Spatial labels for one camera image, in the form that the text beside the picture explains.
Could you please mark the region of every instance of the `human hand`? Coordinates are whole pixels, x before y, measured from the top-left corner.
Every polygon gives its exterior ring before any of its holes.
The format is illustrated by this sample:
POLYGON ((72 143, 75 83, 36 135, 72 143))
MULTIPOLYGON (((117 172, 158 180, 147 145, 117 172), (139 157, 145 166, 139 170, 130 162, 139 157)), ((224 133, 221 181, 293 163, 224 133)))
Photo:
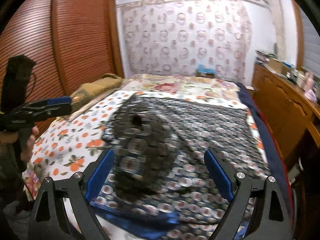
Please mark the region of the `human hand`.
MULTIPOLYGON (((32 157, 33 146, 36 142, 36 136, 39 134, 38 127, 32 128, 32 135, 27 141, 27 147, 21 152, 20 158, 24 162, 30 161, 32 157)), ((0 145, 12 144, 18 139, 17 132, 0 132, 0 145)))

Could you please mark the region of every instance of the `bedspread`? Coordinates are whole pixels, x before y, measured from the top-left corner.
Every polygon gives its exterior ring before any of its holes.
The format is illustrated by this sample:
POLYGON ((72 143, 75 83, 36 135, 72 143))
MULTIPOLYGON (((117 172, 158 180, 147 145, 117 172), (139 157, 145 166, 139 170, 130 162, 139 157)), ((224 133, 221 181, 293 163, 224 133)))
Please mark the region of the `bedspread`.
POLYGON ((159 76, 138 74, 125 78, 122 90, 143 90, 223 98, 240 102, 236 84, 202 77, 159 76))
MULTIPOLYGON (((100 138, 109 117, 133 95, 144 98, 174 98, 186 103, 195 102, 203 105, 225 107, 226 109, 244 109, 247 113, 246 122, 255 141, 256 149, 263 160, 263 166, 267 166, 260 135, 251 113, 245 105, 238 101, 166 92, 119 90, 97 103, 71 123, 63 120, 52 123, 48 130, 36 141, 28 169, 23 173, 26 184, 33 193, 33 198, 36 197, 40 181, 44 177, 51 176, 54 180, 68 178, 76 171, 83 171, 90 162, 97 159, 103 149, 103 141, 100 138)), ((69 220, 77 227, 68 199, 65 200, 65 206, 69 220)), ((98 219, 112 240, 130 239, 129 233, 115 227, 101 217, 98 217, 98 219)), ((214 228, 215 226, 210 227, 210 231, 212 232, 214 228)))

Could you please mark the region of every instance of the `metal screw cap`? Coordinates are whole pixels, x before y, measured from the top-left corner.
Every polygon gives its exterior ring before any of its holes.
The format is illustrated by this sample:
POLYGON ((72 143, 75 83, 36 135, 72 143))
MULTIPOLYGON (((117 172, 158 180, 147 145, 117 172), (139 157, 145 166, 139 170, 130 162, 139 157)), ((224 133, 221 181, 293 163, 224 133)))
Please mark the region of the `metal screw cap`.
POLYGON ((81 171, 78 171, 78 172, 76 172, 75 174, 73 174, 73 176, 74 176, 76 179, 79 179, 79 178, 81 178, 81 176, 82 176, 82 172, 81 172, 81 171))
POLYGON ((242 172, 238 172, 238 173, 237 173, 237 177, 238 177, 239 179, 243 179, 243 178, 245 177, 245 174, 242 173, 242 172))
POLYGON ((45 178, 44 178, 44 182, 45 182, 45 183, 48 183, 48 182, 50 182, 50 181, 51 181, 51 178, 50 178, 50 177, 45 177, 45 178))
POLYGON ((275 179, 274 177, 272 177, 272 176, 270 176, 270 177, 268 178, 268 180, 269 180, 270 182, 276 182, 276 179, 275 179))

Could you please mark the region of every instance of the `navy blanket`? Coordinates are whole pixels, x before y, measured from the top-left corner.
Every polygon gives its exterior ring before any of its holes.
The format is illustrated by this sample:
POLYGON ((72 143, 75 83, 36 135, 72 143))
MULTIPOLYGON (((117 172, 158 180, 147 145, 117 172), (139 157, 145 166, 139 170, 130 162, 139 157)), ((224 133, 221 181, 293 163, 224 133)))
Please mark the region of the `navy blanket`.
POLYGON ((237 83, 237 86, 240 88, 238 92, 238 96, 240 101, 246 105, 252 114, 252 117, 257 125, 257 128, 260 133, 261 141, 263 143, 264 150, 266 152, 267 160, 268 160, 268 167, 273 177, 276 178, 279 187, 282 191, 284 201, 287 206, 287 210, 289 216, 292 217, 293 215, 293 204, 292 204, 292 194, 291 194, 291 187, 288 183, 287 179, 287 172, 286 167, 279 156, 278 151, 276 150, 276 146, 273 142, 273 138, 264 124, 261 118, 261 112, 258 107, 255 105, 253 99, 246 91, 245 87, 241 83, 237 83))

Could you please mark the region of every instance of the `floral wallpaper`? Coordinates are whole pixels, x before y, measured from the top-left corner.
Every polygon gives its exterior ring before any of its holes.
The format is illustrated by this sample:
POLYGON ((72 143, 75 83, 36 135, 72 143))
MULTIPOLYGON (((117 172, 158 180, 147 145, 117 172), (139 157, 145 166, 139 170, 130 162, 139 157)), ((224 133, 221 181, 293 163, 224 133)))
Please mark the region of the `floral wallpaper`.
POLYGON ((199 64, 242 82, 252 29, 241 0, 144 0, 120 6, 132 74, 194 76, 199 64))

